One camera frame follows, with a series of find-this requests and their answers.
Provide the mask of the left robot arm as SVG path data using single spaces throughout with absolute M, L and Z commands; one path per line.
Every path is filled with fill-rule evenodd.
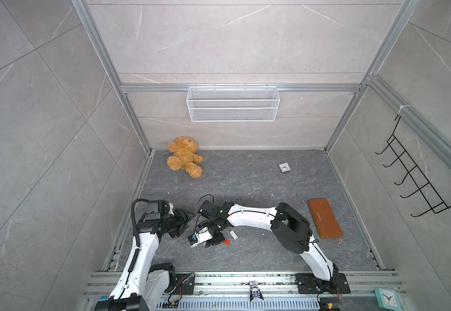
M 166 200 L 134 200 L 130 208 L 133 240 L 127 263 L 116 287 L 94 309 L 155 310 L 162 295 L 171 293 L 178 281 L 172 263 L 152 264 L 152 259 L 162 237 L 179 237 L 194 216 Z

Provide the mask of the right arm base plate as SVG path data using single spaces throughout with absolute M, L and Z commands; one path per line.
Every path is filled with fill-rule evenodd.
M 350 294 L 351 290 L 346 276 L 339 273 L 330 281 L 315 278 L 312 273 L 295 274 L 295 283 L 300 294 Z

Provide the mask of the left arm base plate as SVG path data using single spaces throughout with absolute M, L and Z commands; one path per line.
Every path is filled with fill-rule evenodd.
M 191 295 L 194 293 L 195 286 L 194 272 L 191 273 L 177 273 L 176 275 L 171 275 L 171 280 L 168 288 L 164 291 L 164 294 L 170 294 L 174 290 L 177 293 L 182 293 L 183 295 Z

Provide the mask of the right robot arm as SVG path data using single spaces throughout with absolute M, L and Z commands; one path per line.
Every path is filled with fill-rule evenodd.
M 286 250 L 299 254 L 311 268 L 315 279 L 333 287 L 337 285 L 338 267 L 319 248 L 309 221 L 289 204 L 257 208 L 229 202 L 217 206 L 205 201 L 199 215 L 205 220 L 195 225 L 194 233 L 188 237 L 192 247 L 223 243 L 222 231 L 227 228 L 246 226 L 264 229 L 272 232 Z

